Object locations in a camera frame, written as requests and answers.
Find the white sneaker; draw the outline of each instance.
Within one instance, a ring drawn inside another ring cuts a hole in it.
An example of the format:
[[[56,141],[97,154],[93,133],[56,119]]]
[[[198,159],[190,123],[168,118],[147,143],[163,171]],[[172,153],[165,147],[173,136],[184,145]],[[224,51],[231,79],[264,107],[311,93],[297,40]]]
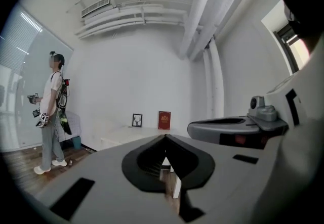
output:
[[[59,162],[59,161],[57,161],[57,160],[53,160],[53,161],[52,161],[52,164],[53,164],[53,165],[56,165],[56,166],[58,166],[58,165],[66,166],[66,165],[67,165],[67,163],[66,163],[65,160],[63,160],[62,162]]]
[[[48,172],[48,171],[51,171],[51,168],[48,169],[48,170],[42,170],[40,166],[34,167],[34,172],[36,174],[43,174],[43,173]]]

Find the red book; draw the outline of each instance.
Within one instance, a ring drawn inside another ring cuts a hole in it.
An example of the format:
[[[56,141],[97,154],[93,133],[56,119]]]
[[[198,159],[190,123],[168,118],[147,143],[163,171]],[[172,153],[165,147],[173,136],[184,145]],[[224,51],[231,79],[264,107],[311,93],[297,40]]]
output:
[[[171,112],[158,113],[158,129],[170,129]]]

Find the gray jeans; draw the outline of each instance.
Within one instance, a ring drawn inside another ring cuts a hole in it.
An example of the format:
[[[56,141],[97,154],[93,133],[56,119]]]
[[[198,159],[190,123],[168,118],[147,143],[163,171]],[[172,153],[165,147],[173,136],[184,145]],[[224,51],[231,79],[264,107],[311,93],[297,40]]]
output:
[[[60,143],[56,140],[55,136],[55,126],[56,126],[56,115],[55,112],[50,117],[50,122],[42,128],[42,140],[43,140],[43,157],[42,157],[42,165],[40,168],[42,170],[48,170],[51,167],[52,162],[52,151],[56,156],[56,160],[61,162],[64,160],[64,154],[61,149]]]

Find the white t-shirt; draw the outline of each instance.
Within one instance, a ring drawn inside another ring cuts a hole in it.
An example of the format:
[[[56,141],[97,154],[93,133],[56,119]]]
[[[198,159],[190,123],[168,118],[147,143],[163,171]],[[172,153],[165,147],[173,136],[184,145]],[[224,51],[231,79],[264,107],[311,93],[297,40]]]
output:
[[[47,114],[49,116],[51,116],[51,115],[53,115],[55,113],[56,102],[54,103],[54,106],[53,106],[53,109],[52,109],[51,113],[49,113],[47,110],[49,108],[49,103],[50,103],[50,100],[51,100],[52,89],[57,91],[60,88],[61,84],[62,84],[61,73],[59,71],[56,71],[55,73],[52,73],[50,75],[49,79],[46,82],[44,93],[43,93],[43,99],[40,102],[39,111],[40,111],[41,114],[44,113],[44,112],[47,112]]]

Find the black hair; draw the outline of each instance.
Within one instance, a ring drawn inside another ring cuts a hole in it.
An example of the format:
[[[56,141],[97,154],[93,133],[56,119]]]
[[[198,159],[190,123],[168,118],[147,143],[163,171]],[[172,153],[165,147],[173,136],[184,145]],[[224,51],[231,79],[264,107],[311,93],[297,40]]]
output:
[[[64,63],[65,63],[64,56],[63,56],[62,54],[56,54],[56,55],[54,55],[53,59],[54,59],[54,61],[56,61],[56,62],[61,61],[61,62],[59,63],[59,69],[61,69],[62,66],[63,66]]]

